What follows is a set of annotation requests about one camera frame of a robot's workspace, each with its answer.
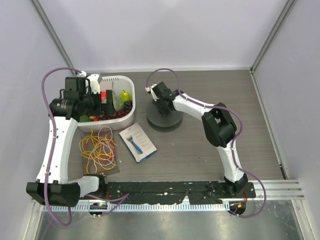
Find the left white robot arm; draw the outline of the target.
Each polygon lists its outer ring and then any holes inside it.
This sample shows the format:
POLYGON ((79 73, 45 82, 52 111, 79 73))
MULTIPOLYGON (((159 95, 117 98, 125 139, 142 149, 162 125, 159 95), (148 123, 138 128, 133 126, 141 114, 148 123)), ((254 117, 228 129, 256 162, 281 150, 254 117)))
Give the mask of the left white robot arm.
POLYGON ((99 74, 66 77, 60 97, 49 105, 53 118, 49 121, 42 167, 35 182, 26 185, 26 192, 41 205, 72 208, 87 194, 97 200, 106 195, 102 174, 88 173, 75 180, 68 178, 68 161, 80 117, 98 116, 107 110, 101 100, 102 80, 99 74))

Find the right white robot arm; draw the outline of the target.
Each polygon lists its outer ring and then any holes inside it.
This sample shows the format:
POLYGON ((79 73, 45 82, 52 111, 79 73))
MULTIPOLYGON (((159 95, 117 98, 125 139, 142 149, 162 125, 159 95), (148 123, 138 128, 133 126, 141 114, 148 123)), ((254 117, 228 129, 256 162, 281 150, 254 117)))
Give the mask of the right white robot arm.
POLYGON ((164 82, 145 89, 152 96, 147 106, 147 120, 158 131, 170 132, 180 126, 183 115, 202 122, 205 137, 217 148, 224 168, 226 193, 233 198, 244 192, 248 182, 236 149, 237 126, 223 103, 210 105, 178 90, 171 91, 164 82))

